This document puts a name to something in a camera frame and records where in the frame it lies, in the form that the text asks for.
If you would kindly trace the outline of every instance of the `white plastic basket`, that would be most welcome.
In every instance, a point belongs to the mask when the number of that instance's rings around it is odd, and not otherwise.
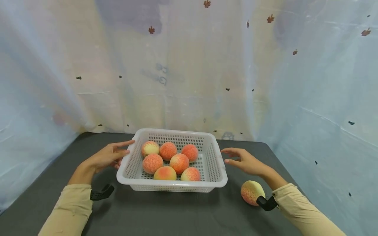
[[[117,172],[118,182],[130,185],[133,190],[208,193],[227,183],[226,167],[212,134],[145,128],[138,130],[133,140],[135,143],[128,147],[130,154],[124,157]],[[178,152],[185,145],[194,144],[198,149],[198,158],[190,166],[200,171],[201,181],[180,181],[180,175],[177,180],[154,180],[153,174],[147,174],[142,167],[141,147],[147,141],[155,141],[160,146],[172,142]],[[164,165],[169,165],[169,162],[164,161]]]

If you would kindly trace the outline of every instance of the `forearm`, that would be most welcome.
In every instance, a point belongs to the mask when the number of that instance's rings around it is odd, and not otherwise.
[[[280,211],[304,236],[345,235],[331,220],[321,213],[293,184],[273,191]]]
[[[268,166],[265,170],[262,171],[260,177],[269,185],[269,187],[273,191],[288,184],[288,182],[284,178],[282,178],[280,174],[278,174],[273,168]]]
[[[66,186],[38,236],[80,236],[92,213],[91,186]]]
[[[92,184],[92,179],[96,170],[85,161],[81,163],[73,173],[68,185],[71,184]]]

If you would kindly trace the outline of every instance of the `basket rim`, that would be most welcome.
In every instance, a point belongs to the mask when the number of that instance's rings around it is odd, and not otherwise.
[[[215,150],[215,156],[217,164],[220,170],[221,181],[210,182],[210,181],[181,181],[181,180],[154,180],[154,179],[130,179],[123,177],[123,172],[130,162],[130,158],[127,156],[131,155],[136,147],[136,141],[139,138],[139,135],[145,131],[164,131],[164,132],[180,132],[180,134],[201,134],[210,136],[212,143],[216,144],[218,148]],[[157,186],[157,187],[200,187],[200,188],[221,188],[227,184],[228,177],[226,173],[226,166],[224,164],[222,154],[219,149],[218,142],[214,135],[204,132],[194,132],[194,131],[181,131],[181,130],[165,130],[165,129],[156,129],[156,128],[142,128],[139,129],[132,140],[135,140],[135,143],[129,145],[127,150],[130,151],[129,154],[124,156],[121,162],[121,166],[117,171],[117,181],[124,185],[142,185],[142,186]]]

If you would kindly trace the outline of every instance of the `black wrist strap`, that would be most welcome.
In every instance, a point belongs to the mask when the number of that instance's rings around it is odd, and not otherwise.
[[[111,184],[105,185],[101,191],[91,190],[91,200],[98,201],[110,197],[113,193],[114,187]]]
[[[276,206],[278,206],[278,204],[277,204],[277,202],[276,202],[276,200],[274,199],[273,196],[271,196],[268,200],[266,200],[265,197],[260,196],[260,197],[257,198],[256,202],[265,211],[271,211]]]

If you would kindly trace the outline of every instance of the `hand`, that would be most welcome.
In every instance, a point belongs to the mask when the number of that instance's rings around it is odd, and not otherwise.
[[[236,160],[226,159],[225,163],[233,165],[247,174],[262,176],[270,169],[269,166],[257,160],[245,149],[225,148],[221,152],[228,154],[229,157],[237,157]]]
[[[85,160],[82,164],[94,168],[94,172],[98,173],[105,167],[113,166],[119,169],[122,158],[130,153],[130,151],[121,149],[124,146],[133,144],[135,140],[120,143],[110,143],[96,154]]]

